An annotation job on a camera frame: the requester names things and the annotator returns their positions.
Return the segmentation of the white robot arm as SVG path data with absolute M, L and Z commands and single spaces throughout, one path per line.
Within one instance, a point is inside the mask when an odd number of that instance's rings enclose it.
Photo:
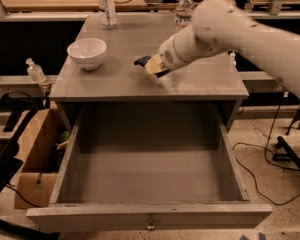
M 161 77 L 230 50 L 279 80 L 300 99 L 300 35 L 258 23 L 227 0 L 198 4 L 190 24 L 164 41 L 145 69 Z

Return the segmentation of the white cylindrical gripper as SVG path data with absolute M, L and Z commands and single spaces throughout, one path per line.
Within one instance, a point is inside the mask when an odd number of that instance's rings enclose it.
M 145 65 L 150 74 L 159 74 L 167 69 L 177 70 L 192 62 L 220 53 L 220 49 L 198 39 L 192 25 L 176 32 L 159 47 Z

